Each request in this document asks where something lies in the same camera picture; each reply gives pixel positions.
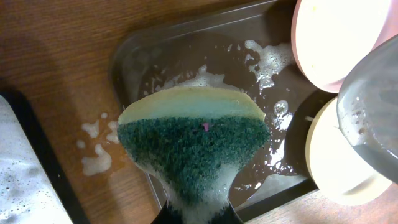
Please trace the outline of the cream white plate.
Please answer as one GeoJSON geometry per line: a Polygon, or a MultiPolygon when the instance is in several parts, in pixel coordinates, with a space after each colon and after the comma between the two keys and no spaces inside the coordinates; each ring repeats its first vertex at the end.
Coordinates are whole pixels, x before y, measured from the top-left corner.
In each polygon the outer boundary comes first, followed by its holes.
{"type": "Polygon", "coordinates": [[[307,169],[316,186],[340,205],[368,203],[392,184],[375,171],[350,146],[339,130],[337,98],[312,118],[305,143],[307,169]]]}

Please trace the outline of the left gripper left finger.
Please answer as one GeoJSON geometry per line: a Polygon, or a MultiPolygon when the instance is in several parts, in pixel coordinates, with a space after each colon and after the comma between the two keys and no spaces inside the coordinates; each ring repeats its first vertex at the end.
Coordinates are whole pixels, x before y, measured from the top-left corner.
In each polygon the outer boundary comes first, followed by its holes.
{"type": "Polygon", "coordinates": [[[151,224],[174,224],[174,211],[168,200],[151,224]]]}

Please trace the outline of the green yellow sponge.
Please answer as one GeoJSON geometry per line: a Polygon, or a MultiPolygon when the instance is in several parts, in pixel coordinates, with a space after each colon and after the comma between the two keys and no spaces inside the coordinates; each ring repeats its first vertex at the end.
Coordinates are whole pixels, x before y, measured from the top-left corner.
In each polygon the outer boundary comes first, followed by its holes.
{"type": "Polygon", "coordinates": [[[129,105],[117,134],[164,186],[174,223],[219,223],[237,173],[269,140],[264,118],[243,92],[174,87],[129,105]]]}

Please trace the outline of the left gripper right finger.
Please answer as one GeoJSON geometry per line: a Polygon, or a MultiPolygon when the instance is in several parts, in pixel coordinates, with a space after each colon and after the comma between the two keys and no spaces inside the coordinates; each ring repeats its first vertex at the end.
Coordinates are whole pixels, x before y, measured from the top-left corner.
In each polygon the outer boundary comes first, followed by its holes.
{"type": "Polygon", "coordinates": [[[239,218],[234,211],[230,201],[228,200],[219,214],[219,224],[243,224],[244,222],[239,218]]]}

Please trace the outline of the light blue plate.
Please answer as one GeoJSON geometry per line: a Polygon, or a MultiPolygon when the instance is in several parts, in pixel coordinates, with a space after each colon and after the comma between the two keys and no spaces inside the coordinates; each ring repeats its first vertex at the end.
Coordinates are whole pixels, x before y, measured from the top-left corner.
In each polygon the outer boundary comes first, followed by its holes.
{"type": "Polygon", "coordinates": [[[397,37],[370,51],[345,78],[338,124],[375,171],[397,182],[397,37]]]}

